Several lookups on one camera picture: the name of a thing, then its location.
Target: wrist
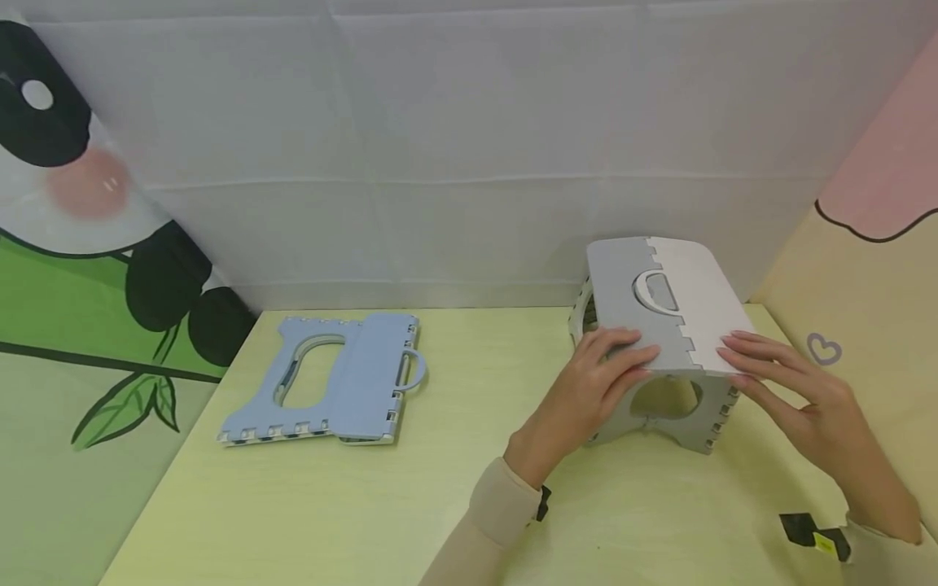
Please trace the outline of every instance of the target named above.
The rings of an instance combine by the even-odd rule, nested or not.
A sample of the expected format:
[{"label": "wrist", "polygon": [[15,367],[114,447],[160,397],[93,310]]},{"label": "wrist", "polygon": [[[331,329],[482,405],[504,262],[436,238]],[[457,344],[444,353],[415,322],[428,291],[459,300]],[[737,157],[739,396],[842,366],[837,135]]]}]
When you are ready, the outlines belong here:
[{"label": "wrist", "polygon": [[511,434],[502,458],[513,473],[535,490],[540,490],[560,463],[527,426]]},{"label": "wrist", "polygon": [[854,522],[912,544],[921,543],[918,501],[888,460],[838,481]]}]

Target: sleeve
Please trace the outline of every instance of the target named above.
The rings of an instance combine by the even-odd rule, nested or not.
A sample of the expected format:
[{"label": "sleeve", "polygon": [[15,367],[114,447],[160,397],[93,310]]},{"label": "sleeve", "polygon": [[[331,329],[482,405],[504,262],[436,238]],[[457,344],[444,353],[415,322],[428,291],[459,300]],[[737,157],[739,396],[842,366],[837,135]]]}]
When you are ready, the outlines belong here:
[{"label": "sleeve", "polygon": [[850,559],[843,566],[844,586],[925,586],[938,584],[938,545],[922,528],[914,546],[854,523],[844,528]]},{"label": "sleeve", "polygon": [[540,505],[501,458],[479,478],[469,510],[436,554],[420,586],[489,586],[505,553],[521,538]]}]

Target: light green table surface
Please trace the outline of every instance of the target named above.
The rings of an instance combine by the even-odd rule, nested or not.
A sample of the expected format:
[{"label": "light green table surface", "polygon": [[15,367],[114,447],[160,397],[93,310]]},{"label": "light green table surface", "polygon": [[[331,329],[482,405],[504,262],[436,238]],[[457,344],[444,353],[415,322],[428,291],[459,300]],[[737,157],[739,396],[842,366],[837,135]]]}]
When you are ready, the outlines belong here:
[{"label": "light green table surface", "polygon": [[[748,312],[782,338],[762,307]],[[368,314],[266,312],[101,586],[416,584],[571,343],[566,308],[413,313],[430,375],[407,396],[396,445],[223,448],[221,423],[260,385],[283,317]],[[551,513],[528,529],[506,584],[838,583],[836,562],[788,543],[777,517],[839,524],[837,488],[745,398],[709,457],[636,432],[580,450],[547,485]]]}]

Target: finger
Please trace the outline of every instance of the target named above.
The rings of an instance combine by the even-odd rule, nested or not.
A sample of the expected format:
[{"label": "finger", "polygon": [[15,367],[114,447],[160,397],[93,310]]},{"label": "finger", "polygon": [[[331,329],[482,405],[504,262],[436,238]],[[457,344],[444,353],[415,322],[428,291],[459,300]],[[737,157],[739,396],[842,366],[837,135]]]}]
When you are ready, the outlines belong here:
[{"label": "finger", "polygon": [[817,374],[820,371],[787,344],[766,343],[732,336],[723,337],[722,340],[730,350],[750,358],[772,360],[803,374]]},{"label": "finger", "polygon": [[612,386],[609,387],[609,391],[607,391],[606,395],[602,398],[599,407],[602,413],[602,420],[606,421],[609,419],[613,411],[615,411],[615,406],[622,400],[622,397],[624,397],[629,390],[635,388],[638,383],[651,377],[651,375],[652,371],[646,370],[645,368],[633,368],[632,370],[623,372]]},{"label": "finger", "polygon": [[599,367],[604,382],[612,385],[620,376],[633,368],[647,364],[661,353],[657,344],[645,348],[629,348],[616,353]]},{"label": "finger", "polygon": [[586,332],[583,334],[583,337],[580,338],[580,343],[577,344],[576,350],[573,351],[573,357],[579,358],[586,353],[586,350],[596,341],[596,339],[605,332],[605,328],[598,327],[592,332]]},{"label": "finger", "polygon": [[811,378],[802,372],[774,362],[766,362],[758,358],[749,358],[743,354],[733,352],[728,348],[717,348],[717,353],[723,360],[726,360],[731,366],[741,372],[774,381],[775,383],[792,389],[798,395],[801,395],[812,403],[817,402],[818,392],[814,388],[814,385],[811,384]]},{"label": "finger", "polygon": [[761,334],[756,334],[754,332],[744,332],[743,330],[733,330],[730,332],[730,335],[734,338],[747,339],[752,342],[765,342],[766,344],[777,344],[779,346],[787,346],[788,344],[784,342],[779,342],[776,339],[767,338]]},{"label": "finger", "polygon": [[616,328],[604,330],[583,352],[583,359],[590,364],[598,364],[606,354],[616,346],[625,344],[634,344],[642,337],[642,332],[638,330],[628,330],[626,328]]},{"label": "finger", "polygon": [[730,383],[739,391],[751,398],[757,405],[768,413],[775,425],[788,435],[794,431],[794,426],[800,421],[801,412],[789,405],[784,399],[773,393],[767,386],[748,376],[735,375],[730,377]]}]

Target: pink cheek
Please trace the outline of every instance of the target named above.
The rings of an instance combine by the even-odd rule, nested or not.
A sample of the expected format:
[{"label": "pink cheek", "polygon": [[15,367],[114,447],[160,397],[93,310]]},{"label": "pink cheek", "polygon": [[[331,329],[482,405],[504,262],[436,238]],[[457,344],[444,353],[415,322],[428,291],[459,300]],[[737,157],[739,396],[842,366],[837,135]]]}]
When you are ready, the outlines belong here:
[{"label": "pink cheek", "polygon": [[46,173],[46,192],[67,215],[84,220],[110,219],[128,202],[127,168],[108,151],[89,148],[77,160]]}]

